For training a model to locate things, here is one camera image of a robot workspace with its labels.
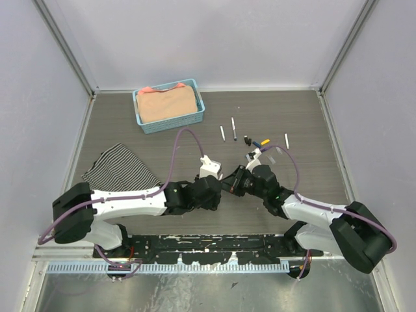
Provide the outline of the white pen blue end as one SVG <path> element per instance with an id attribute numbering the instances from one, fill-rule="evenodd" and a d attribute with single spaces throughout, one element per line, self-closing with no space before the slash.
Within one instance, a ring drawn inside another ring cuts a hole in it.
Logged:
<path id="1" fill-rule="evenodd" d="M 236 132 L 236 127 L 235 127 L 234 117 L 231 117 L 231 128 L 232 128 L 232 132 L 233 132 L 233 140 L 237 141 L 237 132 Z"/>

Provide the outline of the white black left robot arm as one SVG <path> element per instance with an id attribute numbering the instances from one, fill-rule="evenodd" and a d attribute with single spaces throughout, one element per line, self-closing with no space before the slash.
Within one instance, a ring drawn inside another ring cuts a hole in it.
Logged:
<path id="1" fill-rule="evenodd" d="M 189 182 L 169 182 L 146 190 L 105 192 L 78 183 L 53 203 L 57 244 L 91 242 L 117 258 L 131 249 L 125 226 L 114 218 L 148 215 L 183 215 L 195 209 L 215 211 L 221 199 L 221 182 L 212 175 Z"/>

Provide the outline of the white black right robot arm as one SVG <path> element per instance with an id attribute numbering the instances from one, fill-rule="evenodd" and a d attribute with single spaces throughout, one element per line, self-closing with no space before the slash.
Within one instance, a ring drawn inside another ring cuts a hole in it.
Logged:
<path id="1" fill-rule="evenodd" d="M 301 256 L 307 250 L 340 255 L 356 270 L 370 273 L 397 244 L 365 205 L 330 205 L 303 198 L 281 186 L 269 166 L 238 167 L 223 178 L 224 191 L 262 199 L 267 211 L 296 223 L 286 232 L 287 251 Z"/>

